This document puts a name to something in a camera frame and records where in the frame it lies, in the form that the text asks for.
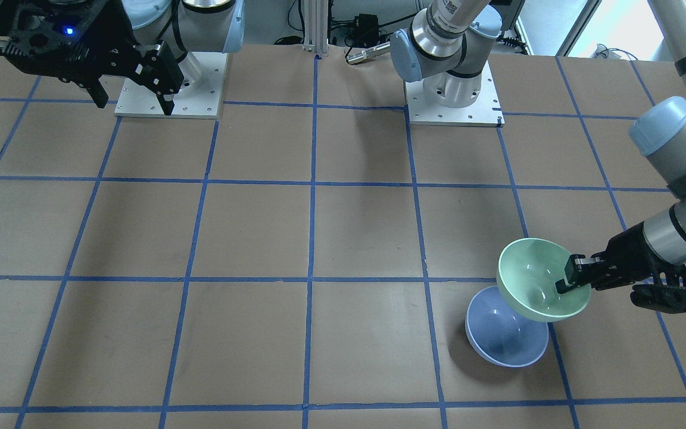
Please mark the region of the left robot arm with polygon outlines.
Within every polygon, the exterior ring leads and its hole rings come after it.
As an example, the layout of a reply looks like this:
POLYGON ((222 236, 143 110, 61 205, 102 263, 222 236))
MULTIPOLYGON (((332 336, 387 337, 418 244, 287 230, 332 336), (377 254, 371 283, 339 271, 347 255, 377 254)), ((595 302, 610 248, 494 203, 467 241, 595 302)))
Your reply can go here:
POLYGON ((504 126, 411 125, 400 139, 414 219, 397 211, 365 258, 371 277, 487 281, 524 237, 598 253, 672 201, 627 136, 663 95, 669 65, 504 54, 490 68, 504 126))

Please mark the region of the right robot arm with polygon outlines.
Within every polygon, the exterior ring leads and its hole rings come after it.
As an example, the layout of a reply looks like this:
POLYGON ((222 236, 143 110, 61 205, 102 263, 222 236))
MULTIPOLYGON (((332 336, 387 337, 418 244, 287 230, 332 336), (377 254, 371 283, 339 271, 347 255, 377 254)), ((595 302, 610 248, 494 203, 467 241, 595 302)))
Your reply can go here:
POLYGON ((76 84, 98 108, 101 79, 122 77, 126 117, 216 119, 244 29, 242 1, 0 1, 0 57, 76 84))

